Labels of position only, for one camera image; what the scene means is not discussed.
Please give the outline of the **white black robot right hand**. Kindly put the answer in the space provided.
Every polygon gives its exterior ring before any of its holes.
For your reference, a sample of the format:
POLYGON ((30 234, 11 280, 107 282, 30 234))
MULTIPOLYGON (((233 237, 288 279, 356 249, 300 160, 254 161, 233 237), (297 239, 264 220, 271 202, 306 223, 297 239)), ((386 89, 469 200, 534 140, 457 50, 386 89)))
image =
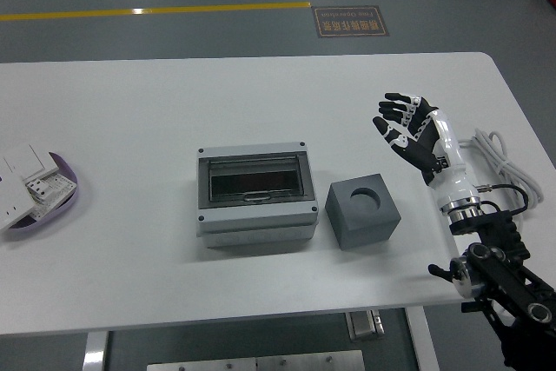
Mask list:
POLYGON ((417 168, 445 216, 480 213, 480 198, 447 115, 422 96, 386 93, 375 127, 389 147, 417 168))

